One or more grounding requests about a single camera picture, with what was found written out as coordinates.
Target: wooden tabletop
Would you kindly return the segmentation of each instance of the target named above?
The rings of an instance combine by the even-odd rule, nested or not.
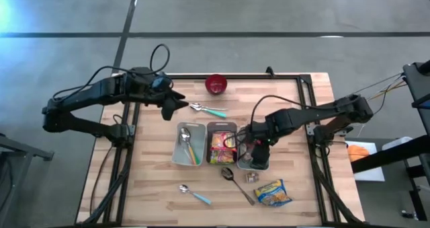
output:
[[[333,91],[327,73],[311,73],[317,104],[332,102]],[[186,96],[186,101],[199,102],[205,106],[228,108],[226,121],[244,126],[249,123],[255,103],[264,95],[275,94],[300,101],[296,82],[281,79],[228,80],[224,94],[211,96],[202,80],[175,80],[175,91]],[[280,108],[300,108],[282,100],[267,98],[258,107],[255,120],[262,121],[266,114]],[[113,124],[112,116],[122,114],[123,105],[106,106],[101,122]],[[199,167],[185,167],[171,163],[175,146],[177,124],[196,122],[207,124],[220,121],[218,117],[191,108],[174,113],[171,121],[164,121],[160,110],[141,105],[136,141],[128,180],[127,199],[123,225],[168,226],[214,226],[214,225],[320,225],[318,203],[309,161],[308,145],[304,129],[281,138],[271,148],[270,168],[259,172],[260,181],[247,184],[246,171],[236,165],[231,168],[239,185],[253,198],[253,190],[276,179],[283,179],[292,202],[281,207],[262,204],[251,206],[239,189],[220,175],[220,167],[205,161]],[[93,157],[79,209],[77,221],[89,216],[89,201],[101,161],[110,148],[106,139],[95,143]],[[105,165],[95,192],[94,206],[104,197],[110,180],[114,151]],[[353,214],[364,220],[357,186],[348,159],[347,150],[341,143],[331,146],[329,162],[335,190]],[[208,206],[192,195],[180,193],[178,186],[186,184],[194,192],[212,201]],[[327,212],[330,214],[329,198],[325,193]],[[116,214],[113,206],[112,218]]]

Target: teal handle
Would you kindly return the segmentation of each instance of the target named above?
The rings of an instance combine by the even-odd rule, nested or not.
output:
[[[221,117],[221,118],[227,118],[227,115],[223,112],[218,112],[218,111],[213,111],[213,110],[208,110],[208,109],[205,109],[205,111],[207,111],[213,115],[216,115],[218,117]]]
[[[193,195],[196,197],[196,198],[198,198],[198,199],[200,199],[201,201],[203,201],[203,202],[205,202],[206,204],[212,204],[212,202],[210,201],[210,200],[208,200],[207,198],[205,198],[205,197],[203,197],[202,195],[200,195],[200,194],[196,194],[195,192],[193,192]]]

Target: colorful package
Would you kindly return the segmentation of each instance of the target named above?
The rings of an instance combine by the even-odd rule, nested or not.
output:
[[[236,140],[234,133],[230,131],[215,132],[212,135],[212,144],[210,147],[210,163],[212,164],[230,164],[234,163],[234,152],[236,149]]]
[[[260,187],[254,190],[254,193],[260,203],[269,206],[282,206],[292,201],[287,195],[287,190],[282,179]]]

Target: floor stripe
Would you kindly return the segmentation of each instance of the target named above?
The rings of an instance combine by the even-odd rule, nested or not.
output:
[[[358,38],[430,37],[430,32],[132,32],[129,38]]]
[[[114,67],[120,67],[121,66],[121,60],[122,56],[124,55],[124,51],[126,49],[126,43],[128,38],[128,33],[130,31],[134,10],[136,9],[136,4],[138,0],[131,0],[130,6],[128,7],[128,13],[126,17],[126,22],[124,24],[124,29],[122,30],[120,45],[118,46],[118,50],[116,51],[115,61],[114,61]],[[112,69],[112,73],[117,73],[118,70]]]
[[[120,32],[0,32],[0,38],[119,38],[123,35]]]

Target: spoon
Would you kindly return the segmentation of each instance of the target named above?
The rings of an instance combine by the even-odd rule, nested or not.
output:
[[[196,198],[200,199],[201,201],[205,202],[206,204],[212,204],[212,202],[210,200],[208,200],[207,198],[201,196],[200,194],[196,194],[195,192],[192,192],[185,184],[181,184],[179,186],[179,189],[181,190],[181,192],[184,193],[190,193],[193,194]]]
[[[221,109],[215,109],[215,108],[203,107],[202,105],[197,104],[197,103],[192,103],[192,104],[190,104],[189,106],[190,106],[192,109],[197,110],[197,111],[204,110],[204,111],[206,111],[206,112],[208,112],[208,113],[211,113],[211,114],[213,114],[213,115],[216,115],[216,116],[218,116],[218,117],[221,117],[221,118],[227,118],[227,115],[226,115],[225,113],[215,111],[215,110],[221,110]]]
[[[185,127],[182,127],[181,128],[181,138],[182,138],[182,141],[185,141],[185,143],[187,143],[187,146],[188,146],[188,151],[189,151],[189,154],[191,155],[191,162],[194,164],[194,165],[197,165],[197,164],[199,164],[200,162],[199,162],[199,160],[196,158],[196,155],[194,155],[194,151],[193,151],[193,149],[191,148],[191,144],[189,143],[189,140],[191,139],[191,133],[189,132],[189,130],[187,129],[187,128],[185,128]]]
[[[228,167],[223,167],[221,169],[221,175],[227,179],[228,181],[233,181],[234,184],[236,184],[237,188],[239,188],[242,192],[243,195],[245,195],[245,197],[247,198],[249,204],[254,205],[255,201],[245,192],[243,191],[243,189],[236,183],[236,181],[234,180],[234,174],[233,171],[228,168]]]

